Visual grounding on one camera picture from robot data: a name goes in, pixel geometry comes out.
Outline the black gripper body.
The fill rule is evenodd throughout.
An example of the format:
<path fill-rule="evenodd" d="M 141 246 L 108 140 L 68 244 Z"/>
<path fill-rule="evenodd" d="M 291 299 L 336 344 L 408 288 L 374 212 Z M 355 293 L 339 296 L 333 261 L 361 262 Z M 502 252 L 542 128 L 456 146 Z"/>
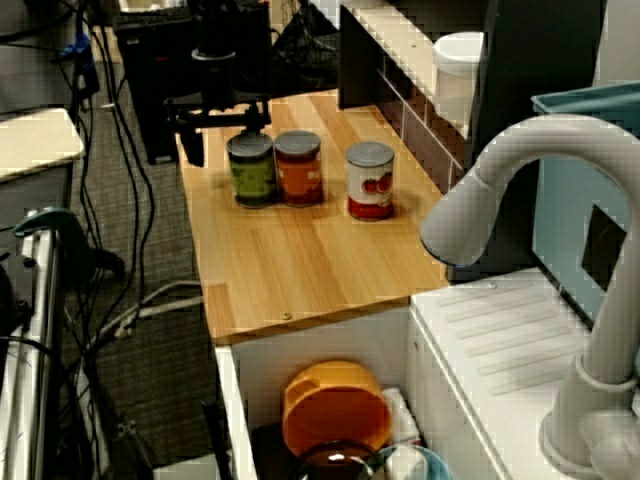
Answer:
<path fill-rule="evenodd" d="M 175 132 L 240 124 L 238 114 L 224 114 L 236 99 L 232 75 L 233 58 L 193 58 L 194 78 L 199 90 L 165 101 L 167 122 Z"/>

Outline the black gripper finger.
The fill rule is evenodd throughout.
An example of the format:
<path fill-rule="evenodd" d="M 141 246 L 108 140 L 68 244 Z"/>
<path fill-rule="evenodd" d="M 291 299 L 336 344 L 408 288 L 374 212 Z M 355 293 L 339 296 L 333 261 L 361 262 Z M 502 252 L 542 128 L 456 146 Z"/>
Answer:
<path fill-rule="evenodd" d="M 199 127 L 182 129 L 179 131 L 179 136 L 188 163 L 202 168 L 205 163 L 205 155 L 201 129 Z"/>
<path fill-rule="evenodd" d="M 248 103 L 243 113 L 243 134 L 260 134 L 267 125 L 272 123 L 269 101 L 268 96 L 259 96 Z"/>

